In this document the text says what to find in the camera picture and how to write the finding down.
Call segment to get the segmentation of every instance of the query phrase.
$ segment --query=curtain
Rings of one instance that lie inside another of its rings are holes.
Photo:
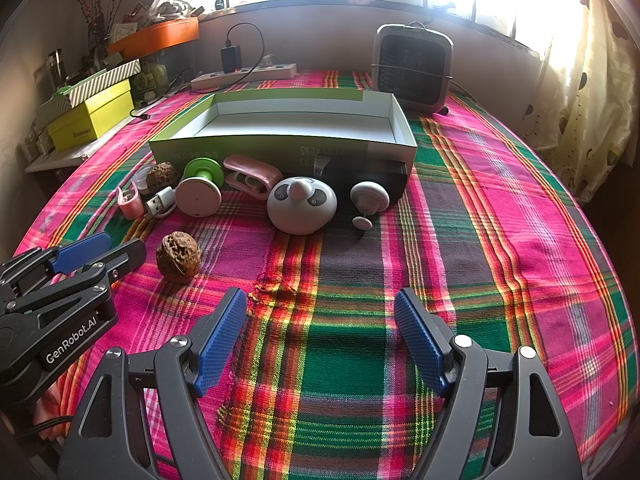
[[[607,0],[551,1],[552,39],[517,134],[585,203],[623,154],[633,164],[638,54]]]

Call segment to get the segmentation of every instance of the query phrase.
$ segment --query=blue gripper pad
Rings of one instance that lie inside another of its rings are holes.
[[[69,274],[91,263],[110,247],[111,237],[105,232],[82,238],[68,246],[60,247],[58,257],[51,263],[51,268],[56,274]]]
[[[451,346],[410,288],[396,294],[394,318],[424,384],[439,397],[446,396],[452,386],[446,377]]]
[[[200,337],[194,341],[194,347],[200,348],[192,347],[198,354],[198,373],[193,386],[201,397],[210,387],[218,384],[226,360],[238,339],[246,319],[244,292],[239,288],[229,289],[210,318]]]

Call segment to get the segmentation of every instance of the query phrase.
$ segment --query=walnut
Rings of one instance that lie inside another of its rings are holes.
[[[175,231],[156,250],[158,270],[170,282],[186,284],[200,271],[200,247],[187,233]]]
[[[155,194],[167,186],[176,187],[180,182],[180,173],[170,162],[162,162],[149,171],[146,186],[149,193]]]

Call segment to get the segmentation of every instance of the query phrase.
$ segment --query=open cardboard box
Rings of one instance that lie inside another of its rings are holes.
[[[416,143],[392,94],[356,89],[281,88],[212,94],[149,142],[156,162],[241,153],[283,173],[312,174],[316,155],[357,155],[414,164]]]

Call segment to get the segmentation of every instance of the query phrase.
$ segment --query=black box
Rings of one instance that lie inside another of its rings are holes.
[[[220,49],[220,56],[222,57],[222,72],[229,74],[242,68],[240,45]]]
[[[351,203],[351,188],[359,182],[375,182],[389,195],[393,207],[404,193],[408,175],[404,162],[366,156],[316,155],[314,178],[327,184],[340,203]]]

